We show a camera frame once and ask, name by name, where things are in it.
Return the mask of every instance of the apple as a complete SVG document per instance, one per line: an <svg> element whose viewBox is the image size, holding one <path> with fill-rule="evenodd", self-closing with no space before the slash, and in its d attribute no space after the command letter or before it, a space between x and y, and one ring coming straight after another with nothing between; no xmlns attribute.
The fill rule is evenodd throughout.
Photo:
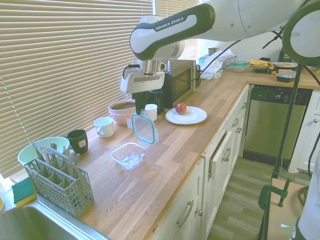
<svg viewBox="0 0 320 240"><path fill-rule="evenodd" d="M175 106L175 110L178 114L185 114L187 111L187 106L183 102L180 102Z"/></svg>

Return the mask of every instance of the window blinds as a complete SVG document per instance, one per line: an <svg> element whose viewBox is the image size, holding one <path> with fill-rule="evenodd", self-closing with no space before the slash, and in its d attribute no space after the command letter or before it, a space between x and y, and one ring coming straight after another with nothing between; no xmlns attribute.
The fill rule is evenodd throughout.
<svg viewBox="0 0 320 240"><path fill-rule="evenodd" d="M130 34L151 0L0 1L0 173L30 142L89 130L134 62Z"/></svg>
<svg viewBox="0 0 320 240"><path fill-rule="evenodd" d="M192 8L199 3L199 0L158 0L156 2L156 14L167 18L183 10ZM197 60L198 59L198 40L188 39L184 41L184 51L179 59Z"/></svg>

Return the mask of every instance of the white mug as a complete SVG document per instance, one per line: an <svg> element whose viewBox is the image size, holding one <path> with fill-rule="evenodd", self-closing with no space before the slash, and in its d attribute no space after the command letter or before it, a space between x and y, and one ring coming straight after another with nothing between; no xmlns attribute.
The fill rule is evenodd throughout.
<svg viewBox="0 0 320 240"><path fill-rule="evenodd" d="M157 120L157 111L158 106L156 104L147 104L145 105L143 114L150 118L152 121Z"/></svg>
<svg viewBox="0 0 320 240"><path fill-rule="evenodd" d="M93 125L96 133L102 139L111 137L115 132L114 120L109 116L98 118L94 121Z"/></svg>

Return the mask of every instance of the stainless steel sink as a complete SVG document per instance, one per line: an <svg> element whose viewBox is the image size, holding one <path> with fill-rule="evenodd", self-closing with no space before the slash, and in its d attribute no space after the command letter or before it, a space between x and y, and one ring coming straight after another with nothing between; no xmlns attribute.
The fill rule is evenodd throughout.
<svg viewBox="0 0 320 240"><path fill-rule="evenodd" d="M99 232L38 195L16 208L12 190L1 196L0 240L108 240Z"/></svg>

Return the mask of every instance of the floor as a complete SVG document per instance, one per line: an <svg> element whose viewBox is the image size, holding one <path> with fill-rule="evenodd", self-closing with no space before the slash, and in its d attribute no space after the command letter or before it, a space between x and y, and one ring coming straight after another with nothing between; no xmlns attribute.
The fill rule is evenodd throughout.
<svg viewBox="0 0 320 240"><path fill-rule="evenodd" d="M257 240L264 211L258 206L262 186L270 184L273 167L238 158L207 240ZM309 185L306 173L282 173Z"/></svg>

